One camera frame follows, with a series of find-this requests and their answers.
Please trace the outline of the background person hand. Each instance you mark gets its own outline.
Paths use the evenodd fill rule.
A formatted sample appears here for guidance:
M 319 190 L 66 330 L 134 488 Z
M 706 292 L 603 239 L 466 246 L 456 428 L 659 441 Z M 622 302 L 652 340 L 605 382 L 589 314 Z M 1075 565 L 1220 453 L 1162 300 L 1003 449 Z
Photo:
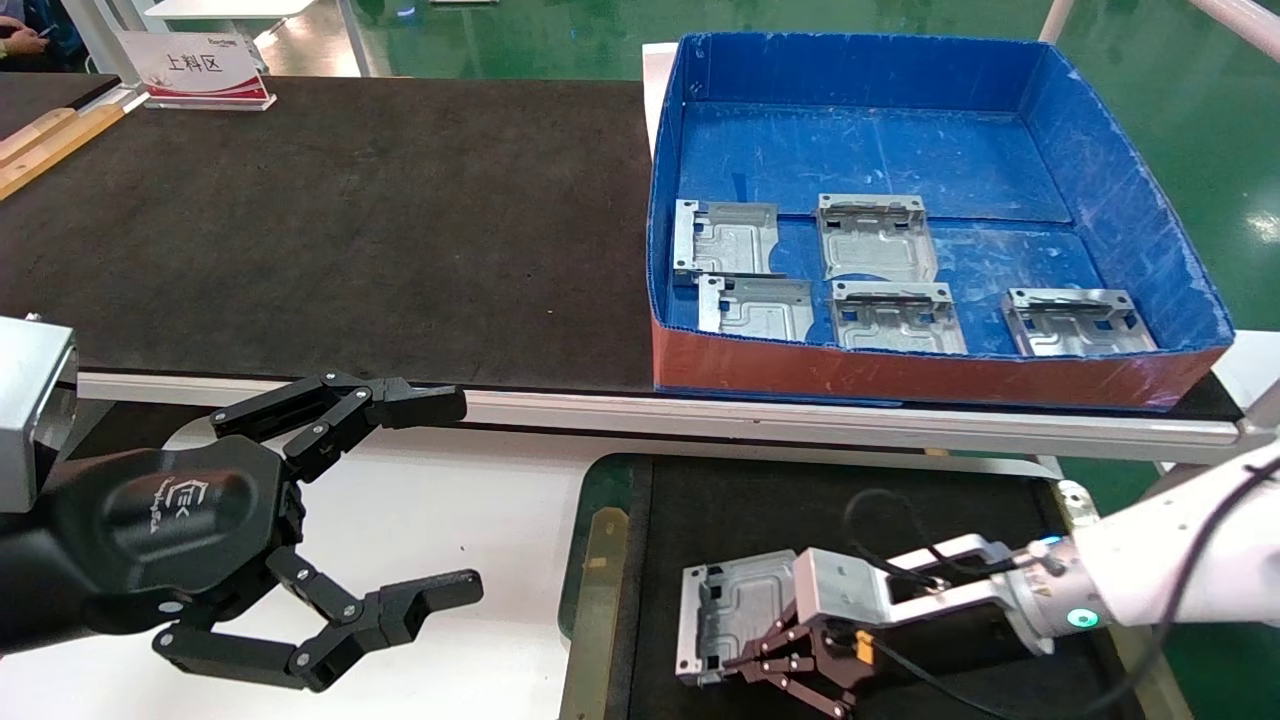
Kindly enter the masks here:
M 49 40 L 23 20 L 1 15 L 1 58 L 31 56 L 45 53 Z

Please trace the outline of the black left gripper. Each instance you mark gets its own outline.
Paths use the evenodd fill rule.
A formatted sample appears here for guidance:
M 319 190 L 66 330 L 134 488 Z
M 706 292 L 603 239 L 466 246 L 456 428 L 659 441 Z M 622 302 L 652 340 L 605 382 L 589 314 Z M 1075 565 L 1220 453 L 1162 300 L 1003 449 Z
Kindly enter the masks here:
M 302 644 L 198 621 L 160 632 L 154 650 L 193 675 L 329 689 L 366 655 L 413 643 L 430 614 L 479 602 L 483 579 L 465 569 L 356 598 L 287 547 L 303 536 L 294 483 L 316 480 L 378 429 L 443 427 L 467 411 L 458 386 L 328 372 L 216 410 L 211 427 L 228 438 L 211 445 L 61 465 L 45 491 L 46 626 L 123 635 L 170 616 L 227 621 L 278 584 L 325 620 Z M 260 446 L 293 430 L 283 461 Z

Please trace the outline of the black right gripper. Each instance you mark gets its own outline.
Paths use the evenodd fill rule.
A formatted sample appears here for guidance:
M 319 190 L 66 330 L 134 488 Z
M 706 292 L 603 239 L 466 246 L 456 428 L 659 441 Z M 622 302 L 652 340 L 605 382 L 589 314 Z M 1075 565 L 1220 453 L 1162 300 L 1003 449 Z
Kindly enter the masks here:
M 742 646 L 728 661 L 728 674 L 746 682 L 771 680 L 827 717 L 852 719 L 847 692 L 877 674 L 873 634 L 842 620 L 817 623 L 814 653 L 809 626 L 776 621 L 771 629 Z

